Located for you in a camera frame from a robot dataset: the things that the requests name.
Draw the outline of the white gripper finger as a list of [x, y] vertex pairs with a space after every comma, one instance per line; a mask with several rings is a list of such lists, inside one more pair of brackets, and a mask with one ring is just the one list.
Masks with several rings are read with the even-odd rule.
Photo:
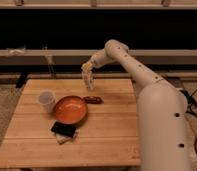
[[90, 72], [82, 72], [82, 78], [87, 89], [90, 88]]
[[93, 73], [89, 72], [89, 78], [88, 78], [88, 82], [89, 82], [89, 89], [93, 90], [94, 89], [94, 78], [93, 78]]

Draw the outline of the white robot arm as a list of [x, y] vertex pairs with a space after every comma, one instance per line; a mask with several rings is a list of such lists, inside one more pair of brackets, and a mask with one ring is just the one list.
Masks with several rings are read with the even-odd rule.
[[141, 171], [192, 171], [186, 147], [185, 95], [129, 53], [126, 44], [109, 40], [82, 65], [82, 78], [94, 88], [94, 68], [118, 62], [140, 85], [139, 115]]

